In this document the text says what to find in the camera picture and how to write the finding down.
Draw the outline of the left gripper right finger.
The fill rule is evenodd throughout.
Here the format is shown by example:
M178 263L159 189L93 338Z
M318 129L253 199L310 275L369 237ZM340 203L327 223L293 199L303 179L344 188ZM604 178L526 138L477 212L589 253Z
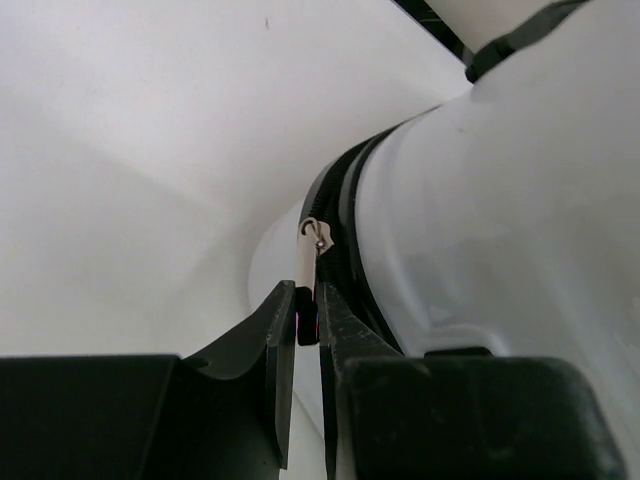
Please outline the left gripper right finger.
M317 288L331 479L623 479L593 390L545 357L398 354Z

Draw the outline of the silver zipper pull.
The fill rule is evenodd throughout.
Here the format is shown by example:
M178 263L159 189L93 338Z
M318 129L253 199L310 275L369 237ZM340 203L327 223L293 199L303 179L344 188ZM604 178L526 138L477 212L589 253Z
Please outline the silver zipper pull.
M300 346L319 341L318 306L315 299L318 258L334 245L330 226L313 217L303 219L297 233L295 279L296 337Z

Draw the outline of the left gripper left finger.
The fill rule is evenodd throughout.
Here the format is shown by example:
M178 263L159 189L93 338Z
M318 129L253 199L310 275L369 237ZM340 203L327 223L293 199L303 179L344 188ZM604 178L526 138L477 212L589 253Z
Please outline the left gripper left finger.
M286 468L295 287L193 355L1 362L5 479L276 479Z

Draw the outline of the white black hard-shell suitcase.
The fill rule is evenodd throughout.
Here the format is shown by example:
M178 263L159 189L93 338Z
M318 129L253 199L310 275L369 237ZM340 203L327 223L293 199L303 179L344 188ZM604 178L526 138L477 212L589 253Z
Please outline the white black hard-shell suitcase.
M354 263L402 352L552 356L639 475L639 5L567 4L357 156Z

